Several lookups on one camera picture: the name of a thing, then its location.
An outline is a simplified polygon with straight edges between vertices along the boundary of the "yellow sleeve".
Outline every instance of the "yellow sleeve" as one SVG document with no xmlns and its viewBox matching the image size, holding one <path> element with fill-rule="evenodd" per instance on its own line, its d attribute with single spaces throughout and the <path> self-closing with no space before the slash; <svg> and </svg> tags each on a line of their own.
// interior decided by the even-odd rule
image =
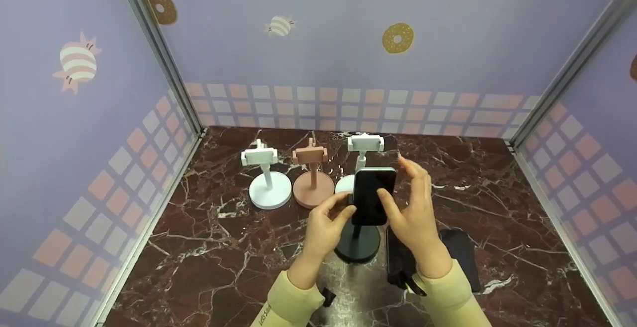
<svg viewBox="0 0 637 327">
<path fill-rule="evenodd" d="M 250 327 L 305 327 L 323 302 L 325 297 L 316 285 L 298 289 L 287 279 L 287 271 L 281 272 Z"/>
<path fill-rule="evenodd" d="M 491 326 L 457 260 L 446 276 L 428 279 L 417 273 L 414 282 L 427 293 L 422 303 L 436 327 Z"/>
</svg>

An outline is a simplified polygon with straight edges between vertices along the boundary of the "purple wall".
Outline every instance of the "purple wall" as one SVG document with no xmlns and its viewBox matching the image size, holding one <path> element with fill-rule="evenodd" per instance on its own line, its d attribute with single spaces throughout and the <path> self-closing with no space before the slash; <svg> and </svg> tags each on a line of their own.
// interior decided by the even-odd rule
<svg viewBox="0 0 637 327">
<path fill-rule="evenodd" d="M 510 138 L 610 1 L 172 0 L 162 32 L 208 125 Z"/>
<path fill-rule="evenodd" d="M 625 326 L 637 326 L 635 71 L 637 11 L 596 53 L 523 149 Z"/>
<path fill-rule="evenodd" d="M 0 325 L 86 327 L 193 137 L 127 0 L 0 11 Z"/>
</svg>

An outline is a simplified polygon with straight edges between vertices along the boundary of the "white phone stand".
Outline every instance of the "white phone stand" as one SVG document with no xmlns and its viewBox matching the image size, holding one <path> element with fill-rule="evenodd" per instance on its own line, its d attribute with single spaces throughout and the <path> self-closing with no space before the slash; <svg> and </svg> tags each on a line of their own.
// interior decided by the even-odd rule
<svg viewBox="0 0 637 327">
<path fill-rule="evenodd" d="M 382 152 L 385 150 L 385 139 L 378 135 L 368 135 L 366 133 L 351 136 L 347 139 L 347 150 L 350 152 L 359 152 L 359 157 L 356 160 L 356 170 L 354 174 L 345 175 L 336 184 L 336 192 L 341 193 L 343 191 L 354 190 L 354 175 L 357 171 L 365 168 L 366 152 Z"/>
<path fill-rule="evenodd" d="M 257 139 L 257 147 L 241 152 L 243 166 L 259 165 L 263 174 L 250 183 L 250 199 L 260 209 L 276 209 L 283 206 L 292 195 L 292 183 L 283 173 L 270 171 L 270 165 L 278 162 L 277 150 L 267 148 Z"/>
</svg>

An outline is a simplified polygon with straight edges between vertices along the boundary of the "smartphone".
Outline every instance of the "smartphone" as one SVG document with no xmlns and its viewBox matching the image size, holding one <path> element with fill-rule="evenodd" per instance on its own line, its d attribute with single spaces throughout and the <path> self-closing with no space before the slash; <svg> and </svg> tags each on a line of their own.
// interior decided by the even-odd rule
<svg viewBox="0 0 637 327">
<path fill-rule="evenodd" d="M 376 193 L 385 188 L 394 193 L 396 170 L 391 167 L 362 168 L 354 175 L 353 204 L 356 212 L 352 224 L 358 226 L 380 226 L 387 223 L 387 214 Z"/>
</svg>

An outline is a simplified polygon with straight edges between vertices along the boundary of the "hand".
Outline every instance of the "hand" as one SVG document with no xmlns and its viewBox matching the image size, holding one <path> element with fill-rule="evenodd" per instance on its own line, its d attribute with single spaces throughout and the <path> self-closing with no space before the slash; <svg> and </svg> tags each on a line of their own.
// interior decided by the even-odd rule
<svg viewBox="0 0 637 327">
<path fill-rule="evenodd" d="M 431 177 L 423 167 L 403 157 L 398 159 L 398 164 L 411 179 L 409 205 L 401 211 L 385 189 L 378 189 L 378 197 L 387 212 L 392 231 L 411 250 L 419 272 L 425 277 L 438 279 L 451 270 L 452 259 L 437 234 Z"/>
<path fill-rule="evenodd" d="M 333 221 L 329 218 L 329 211 L 337 203 L 343 203 L 348 195 L 348 192 L 332 195 L 310 212 L 303 250 L 287 270 L 287 278 L 297 288 L 309 289 L 314 286 L 323 260 L 341 240 L 341 232 L 356 207 L 346 207 Z"/>
</svg>

